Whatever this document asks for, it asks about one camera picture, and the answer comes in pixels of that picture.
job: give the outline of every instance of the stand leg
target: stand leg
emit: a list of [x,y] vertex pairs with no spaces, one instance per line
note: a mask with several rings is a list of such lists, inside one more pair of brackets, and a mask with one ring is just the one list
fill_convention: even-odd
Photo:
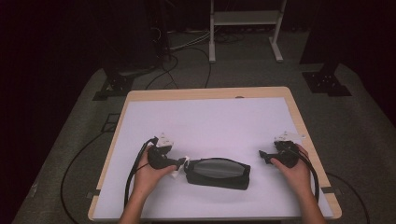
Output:
[[209,40],[209,61],[216,62],[215,53],[215,6],[214,0],[210,1],[210,40]]
[[282,5],[279,10],[279,15],[277,16],[274,36],[269,37],[271,48],[275,54],[275,58],[278,63],[283,63],[283,57],[282,57],[282,54],[280,53],[280,50],[279,50],[279,47],[277,46],[276,41],[277,41],[277,36],[279,35],[280,25],[282,24],[283,14],[285,12],[286,3],[287,3],[287,0],[282,1]]

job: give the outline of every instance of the wooden table edge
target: wooden table edge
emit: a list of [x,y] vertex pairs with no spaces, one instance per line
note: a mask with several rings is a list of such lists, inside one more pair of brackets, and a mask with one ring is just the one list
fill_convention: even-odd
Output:
[[[321,188],[330,187],[331,184],[326,176],[323,166],[315,150],[314,144],[309,136],[308,130],[305,127],[303,117],[294,101],[291,91],[287,87],[247,87],[247,88],[214,88],[214,89],[185,89],[185,90],[154,90],[154,91],[130,91],[125,99],[125,104],[122,108],[119,123],[123,121],[128,102],[132,101],[166,101],[166,100],[199,100],[199,99],[228,99],[228,98],[264,98],[264,97],[283,97],[289,108],[291,119],[297,129],[298,134],[303,134],[303,147],[309,154],[315,170],[318,173],[319,185]],[[114,133],[111,141],[110,149],[107,153],[104,167],[100,175],[96,189],[100,190],[106,177],[107,167],[110,164],[110,159],[120,132],[120,125]],[[330,219],[337,219],[341,217],[342,210],[334,195],[334,193],[326,193],[325,197],[332,209],[333,217]],[[98,196],[94,196],[89,210],[89,219],[93,220],[94,208],[98,201]]]

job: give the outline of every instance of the person's right hand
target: person's right hand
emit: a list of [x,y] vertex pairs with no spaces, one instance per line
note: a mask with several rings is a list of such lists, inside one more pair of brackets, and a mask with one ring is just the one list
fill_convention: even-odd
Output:
[[[304,157],[308,157],[308,152],[300,145],[296,144],[300,150],[300,154]],[[279,160],[272,158],[271,163],[282,172],[283,176],[286,177],[290,187],[300,197],[303,197],[307,193],[312,194],[311,190],[311,175],[309,168],[302,161],[298,160],[297,164],[292,168],[289,168],[282,164]]]

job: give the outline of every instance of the human hand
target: human hand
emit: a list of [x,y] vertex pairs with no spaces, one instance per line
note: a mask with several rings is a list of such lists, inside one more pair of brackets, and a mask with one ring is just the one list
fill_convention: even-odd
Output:
[[139,194],[143,198],[147,198],[155,189],[155,186],[165,175],[170,174],[176,170],[175,165],[165,167],[161,170],[156,170],[149,165],[148,150],[151,146],[146,147],[142,158],[137,166],[137,171],[134,174],[134,189],[132,194]]
[[[302,146],[298,144],[296,146],[299,148],[300,154],[309,161],[308,152]],[[271,163],[286,177],[290,187],[297,196],[304,197],[306,194],[312,194],[310,171],[301,159],[292,168],[283,165],[282,162],[275,158],[271,159]]]

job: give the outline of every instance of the person's left hand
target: person's left hand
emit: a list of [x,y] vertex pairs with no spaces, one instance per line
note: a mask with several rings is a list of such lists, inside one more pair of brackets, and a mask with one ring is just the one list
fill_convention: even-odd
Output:
[[132,194],[138,193],[144,198],[147,198],[155,189],[155,186],[165,175],[170,174],[176,170],[175,165],[165,167],[161,170],[156,170],[149,165],[148,150],[151,146],[146,147],[140,159],[138,170],[134,174],[134,189]]

